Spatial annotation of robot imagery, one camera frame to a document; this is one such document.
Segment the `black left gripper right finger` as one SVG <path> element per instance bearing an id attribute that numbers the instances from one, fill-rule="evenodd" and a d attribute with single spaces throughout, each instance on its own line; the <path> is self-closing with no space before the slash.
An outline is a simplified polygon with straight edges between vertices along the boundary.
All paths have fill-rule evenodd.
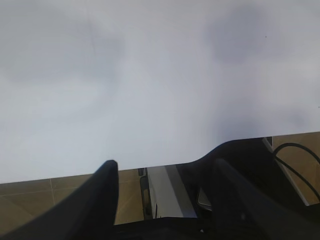
<path id="1" fill-rule="evenodd" d="M 212 217 L 217 240 L 318 240 L 319 223 L 266 196 L 224 159 L 213 164 Z"/>

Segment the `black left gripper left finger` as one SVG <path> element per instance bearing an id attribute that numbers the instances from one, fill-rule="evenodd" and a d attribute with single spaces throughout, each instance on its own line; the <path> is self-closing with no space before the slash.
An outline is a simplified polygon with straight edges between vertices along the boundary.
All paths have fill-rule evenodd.
<path id="1" fill-rule="evenodd" d="M 1 239 L 108 240 L 115 223 L 118 198 L 118 165 L 108 160 L 67 198 Z"/>

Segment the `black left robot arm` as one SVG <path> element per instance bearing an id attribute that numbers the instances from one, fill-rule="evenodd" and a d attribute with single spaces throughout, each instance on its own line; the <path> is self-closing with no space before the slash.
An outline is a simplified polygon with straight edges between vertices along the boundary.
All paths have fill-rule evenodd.
<path id="1" fill-rule="evenodd" d="M 162 217 L 116 225 L 118 165 L 106 161 L 79 189 L 5 240 L 317 240 L 320 209 L 306 207 L 260 138 L 223 143 L 188 163 L 209 218 Z"/>

